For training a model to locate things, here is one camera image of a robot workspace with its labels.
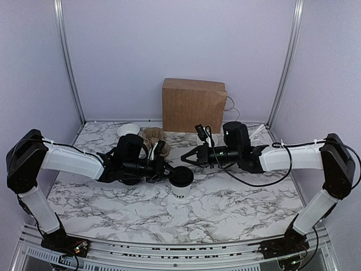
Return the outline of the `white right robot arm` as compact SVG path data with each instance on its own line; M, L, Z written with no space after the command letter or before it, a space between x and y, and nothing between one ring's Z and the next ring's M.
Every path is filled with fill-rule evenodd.
M182 155L181 160L196 167L218 165L227 174L230 171L224 166L235 163L248 173L285 170L288 174L295 171L296 181L317 178L319 191L309 197L280 239L279 247L285 253L293 252L301 244L301 238L360 183L360 156L334 133L295 145L274 142L259 146L226 135L224 146L205 143Z

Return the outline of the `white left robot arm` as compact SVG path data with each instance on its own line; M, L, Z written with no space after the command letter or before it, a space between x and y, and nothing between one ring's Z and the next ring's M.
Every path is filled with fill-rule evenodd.
M64 172L101 183L115 181L136 185L141 181L155 183L176 176L161 151L164 141L148 150L141 136L127 134L106 153L90 153L71 145L46 139L40 130L31 129L6 155L7 186L35 219L44 238L59 251L71 247L60 218L44 194L45 178Z

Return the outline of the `white paper coffee cup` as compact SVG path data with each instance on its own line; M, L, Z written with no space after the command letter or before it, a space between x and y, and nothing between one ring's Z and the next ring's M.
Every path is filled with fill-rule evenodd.
M191 184L180 185L176 183L170 183L171 191L173 195L178 199L185 199L190 193Z

